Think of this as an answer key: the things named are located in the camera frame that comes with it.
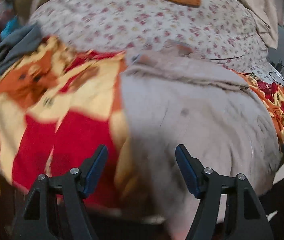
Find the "beige jacket with striped trim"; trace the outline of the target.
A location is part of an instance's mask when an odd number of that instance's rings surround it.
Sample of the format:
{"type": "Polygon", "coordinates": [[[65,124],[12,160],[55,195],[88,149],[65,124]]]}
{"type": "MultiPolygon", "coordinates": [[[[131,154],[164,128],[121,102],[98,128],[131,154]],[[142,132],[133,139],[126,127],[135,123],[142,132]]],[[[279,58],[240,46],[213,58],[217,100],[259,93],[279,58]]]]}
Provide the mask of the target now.
{"type": "Polygon", "coordinates": [[[199,206],[176,163],[178,144],[219,174],[245,174],[258,195],[272,187],[278,137],[242,77],[175,48],[130,48],[126,62],[121,88],[133,163],[172,238],[187,234],[199,206]]]}

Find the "red yellow orange fleece blanket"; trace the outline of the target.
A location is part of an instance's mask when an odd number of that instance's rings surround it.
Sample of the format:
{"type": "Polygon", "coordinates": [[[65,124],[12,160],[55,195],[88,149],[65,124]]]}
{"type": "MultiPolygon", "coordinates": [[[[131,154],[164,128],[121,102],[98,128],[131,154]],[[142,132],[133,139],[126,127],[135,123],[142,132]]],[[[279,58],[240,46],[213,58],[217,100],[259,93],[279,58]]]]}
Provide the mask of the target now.
{"type": "MultiPolygon", "coordinates": [[[[36,176],[60,176],[100,144],[109,157],[88,206],[154,206],[130,150],[121,75],[126,52],[76,53],[52,36],[0,75],[0,168],[28,191],[36,176]]],[[[239,73],[269,112],[284,144],[284,87],[239,73]]]]}

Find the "beige curtain right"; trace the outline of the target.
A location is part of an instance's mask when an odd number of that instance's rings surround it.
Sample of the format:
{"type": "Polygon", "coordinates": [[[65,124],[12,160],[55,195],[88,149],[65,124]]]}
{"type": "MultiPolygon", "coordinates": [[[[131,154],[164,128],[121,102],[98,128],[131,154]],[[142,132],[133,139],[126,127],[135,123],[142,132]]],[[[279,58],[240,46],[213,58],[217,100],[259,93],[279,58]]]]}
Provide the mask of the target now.
{"type": "Polygon", "coordinates": [[[284,0],[239,0],[253,13],[256,28],[269,48],[279,42],[278,25],[284,22],[284,0]]]}

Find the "grey knitted garment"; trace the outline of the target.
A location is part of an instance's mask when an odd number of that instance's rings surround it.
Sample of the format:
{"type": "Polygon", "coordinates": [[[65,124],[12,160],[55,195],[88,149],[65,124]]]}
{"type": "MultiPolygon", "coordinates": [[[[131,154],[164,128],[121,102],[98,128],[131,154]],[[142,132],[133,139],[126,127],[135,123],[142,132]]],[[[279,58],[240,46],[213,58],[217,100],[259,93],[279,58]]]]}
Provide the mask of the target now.
{"type": "Polygon", "coordinates": [[[43,35],[38,24],[25,25],[0,42],[0,75],[24,55],[37,50],[43,35]]]}

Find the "teal blue cloth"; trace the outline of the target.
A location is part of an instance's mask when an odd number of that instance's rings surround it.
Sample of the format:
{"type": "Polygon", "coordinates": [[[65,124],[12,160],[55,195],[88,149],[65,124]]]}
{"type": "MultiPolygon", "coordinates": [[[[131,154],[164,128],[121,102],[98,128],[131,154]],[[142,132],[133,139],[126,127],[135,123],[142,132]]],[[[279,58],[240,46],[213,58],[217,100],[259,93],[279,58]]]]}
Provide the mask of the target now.
{"type": "Polygon", "coordinates": [[[9,34],[19,29],[21,24],[19,23],[19,19],[17,16],[14,16],[11,20],[9,20],[4,29],[0,33],[0,40],[4,40],[9,34]]]}

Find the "floral white duvet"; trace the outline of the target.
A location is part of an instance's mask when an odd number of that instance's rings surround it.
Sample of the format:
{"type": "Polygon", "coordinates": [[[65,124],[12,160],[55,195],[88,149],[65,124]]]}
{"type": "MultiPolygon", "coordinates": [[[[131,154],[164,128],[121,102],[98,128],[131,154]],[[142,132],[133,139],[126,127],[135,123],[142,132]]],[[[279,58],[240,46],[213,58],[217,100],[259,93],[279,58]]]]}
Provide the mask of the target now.
{"type": "Polygon", "coordinates": [[[239,72],[267,63],[254,17],[237,0],[202,0],[199,8],[164,0],[50,0],[30,21],[79,50],[160,50],[175,40],[239,72]]]}

